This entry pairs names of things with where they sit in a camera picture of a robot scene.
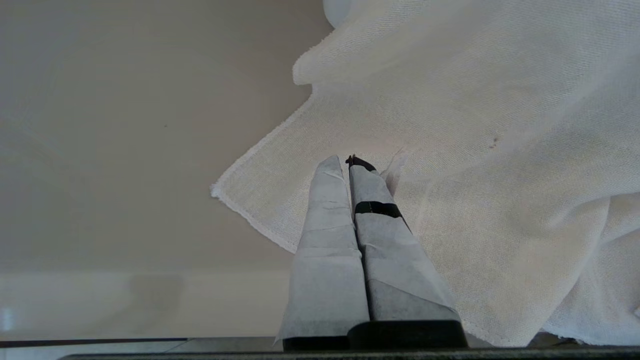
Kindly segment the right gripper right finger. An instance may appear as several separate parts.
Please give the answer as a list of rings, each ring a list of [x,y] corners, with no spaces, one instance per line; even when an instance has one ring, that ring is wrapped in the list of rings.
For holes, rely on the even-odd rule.
[[[350,346],[466,349],[450,287],[410,230],[385,180],[355,155],[346,162],[370,316],[348,332]]]

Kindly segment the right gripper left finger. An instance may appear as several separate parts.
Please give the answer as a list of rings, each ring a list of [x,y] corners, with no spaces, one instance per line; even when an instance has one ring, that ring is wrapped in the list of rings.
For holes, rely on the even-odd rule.
[[[369,321],[362,254],[341,162],[333,155],[311,180],[279,340],[286,352],[348,350],[349,332]]]

